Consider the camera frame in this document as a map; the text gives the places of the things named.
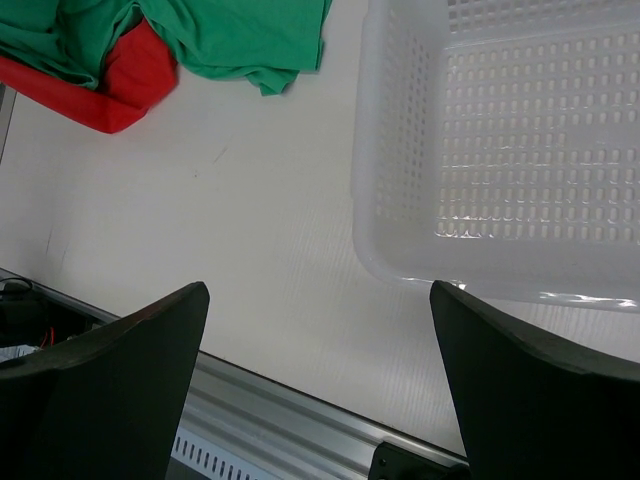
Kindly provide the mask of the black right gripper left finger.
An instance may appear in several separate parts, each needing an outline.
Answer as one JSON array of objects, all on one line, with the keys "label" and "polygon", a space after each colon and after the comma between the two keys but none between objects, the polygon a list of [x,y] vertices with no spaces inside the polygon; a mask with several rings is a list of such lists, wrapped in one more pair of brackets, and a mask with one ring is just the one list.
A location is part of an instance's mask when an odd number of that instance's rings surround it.
[{"label": "black right gripper left finger", "polygon": [[4,479],[162,479],[209,306],[202,282],[1,365]]}]

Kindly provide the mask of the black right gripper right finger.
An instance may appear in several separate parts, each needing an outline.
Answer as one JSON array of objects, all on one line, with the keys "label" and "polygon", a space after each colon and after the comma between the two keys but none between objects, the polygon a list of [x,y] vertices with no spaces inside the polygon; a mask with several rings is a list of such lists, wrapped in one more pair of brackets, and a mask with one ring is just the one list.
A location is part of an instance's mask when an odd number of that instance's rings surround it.
[{"label": "black right gripper right finger", "polygon": [[638,478],[637,363],[446,282],[429,300],[472,478]]}]

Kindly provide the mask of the green tank top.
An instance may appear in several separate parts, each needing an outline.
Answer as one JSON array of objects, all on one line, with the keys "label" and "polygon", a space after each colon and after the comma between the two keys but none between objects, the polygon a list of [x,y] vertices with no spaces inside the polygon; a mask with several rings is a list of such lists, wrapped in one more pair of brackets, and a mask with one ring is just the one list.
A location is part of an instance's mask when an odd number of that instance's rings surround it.
[{"label": "green tank top", "polygon": [[4,1],[1,53],[94,90],[107,53],[146,20],[174,58],[211,80],[244,77],[279,95],[319,69],[331,7],[317,1]]}]

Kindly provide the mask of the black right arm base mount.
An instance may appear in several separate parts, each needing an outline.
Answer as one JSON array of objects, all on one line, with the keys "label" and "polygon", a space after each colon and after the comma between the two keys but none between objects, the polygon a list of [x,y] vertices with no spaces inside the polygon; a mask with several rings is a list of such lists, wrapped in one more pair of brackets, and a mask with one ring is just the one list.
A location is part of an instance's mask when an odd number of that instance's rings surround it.
[{"label": "black right arm base mount", "polygon": [[368,480],[469,480],[467,466],[443,466],[391,443],[379,444],[372,457]]}]

